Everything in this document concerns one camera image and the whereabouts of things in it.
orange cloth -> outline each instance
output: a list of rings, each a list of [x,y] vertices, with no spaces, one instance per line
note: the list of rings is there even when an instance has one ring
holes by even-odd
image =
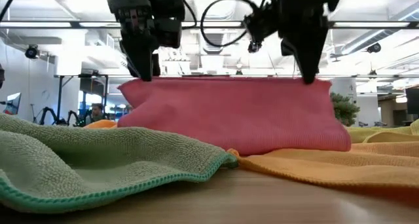
[[[410,127],[348,128],[349,152],[279,149],[241,157],[242,168],[324,187],[419,189],[419,121]]]
[[[97,122],[92,122],[84,126],[83,128],[97,129],[97,128],[116,128],[116,127],[117,127],[117,122],[104,119]]]

pink microfiber cloth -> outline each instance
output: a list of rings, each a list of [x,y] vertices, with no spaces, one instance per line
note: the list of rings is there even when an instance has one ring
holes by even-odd
[[[155,78],[119,87],[135,109],[118,127],[140,126],[258,155],[281,148],[348,151],[331,83],[245,77]]]

table surface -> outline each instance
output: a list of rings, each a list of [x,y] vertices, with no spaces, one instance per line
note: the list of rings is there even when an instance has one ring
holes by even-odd
[[[118,202],[64,215],[33,215],[0,207],[6,223],[152,224],[411,224],[412,204],[325,189],[244,170],[219,170],[207,183],[179,182]]]

green microfiber cloth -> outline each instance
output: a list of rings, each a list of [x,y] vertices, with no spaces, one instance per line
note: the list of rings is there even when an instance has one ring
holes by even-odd
[[[39,126],[0,114],[0,203],[56,214],[103,206],[173,181],[235,167],[221,148],[146,128]]]

cable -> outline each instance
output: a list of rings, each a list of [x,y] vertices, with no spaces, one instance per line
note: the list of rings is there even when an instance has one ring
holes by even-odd
[[[7,0],[6,5],[3,7],[3,10],[1,10],[0,13],[0,23],[3,21],[3,18],[6,15],[7,10],[10,8],[10,5],[12,4],[13,0]]]
[[[204,38],[204,40],[205,40],[208,44],[210,44],[211,46],[213,46],[213,47],[227,47],[227,46],[229,46],[229,45],[232,45],[232,44],[234,44],[235,42],[239,41],[241,38],[243,38],[243,37],[246,35],[246,33],[247,33],[247,31],[245,30],[245,31],[243,31],[243,33],[242,33],[242,34],[240,34],[240,35],[239,35],[237,38],[235,38],[234,40],[229,41],[229,42],[227,42],[227,43],[225,43],[225,44],[222,44],[222,45],[218,45],[218,44],[212,43],[212,42],[210,41],[210,39],[208,39],[208,37],[207,37],[207,35],[205,34],[205,31],[204,31],[204,21],[205,21],[205,17],[206,17],[206,15],[207,15],[208,11],[210,10],[210,8],[212,8],[212,6],[214,6],[215,4],[217,4],[218,2],[221,2],[221,1],[228,1],[228,0],[216,0],[216,1],[212,2],[211,4],[209,4],[209,5],[206,7],[206,9],[204,10],[204,12],[202,13],[202,17],[201,17],[201,21],[200,21],[200,31],[201,31],[202,38]],[[260,5],[260,7],[257,7],[257,5],[256,5],[254,2],[250,1],[250,0],[238,0],[238,1],[243,1],[243,2],[247,3],[247,4],[248,4],[248,5],[250,5],[250,7],[252,8],[253,12],[255,12],[255,11],[260,10],[261,8],[263,8],[263,5],[264,5],[264,3],[265,3],[265,1],[266,1],[266,0],[262,0],[262,3],[261,3],[261,5]]]
[[[192,10],[191,6],[186,2],[186,0],[183,0],[185,6],[188,8],[189,12],[192,15],[192,19],[194,20],[194,25],[190,26],[190,27],[184,27],[182,28],[182,30],[188,30],[188,29],[192,29],[195,28],[198,25],[198,19],[196,18],[195,12]]]

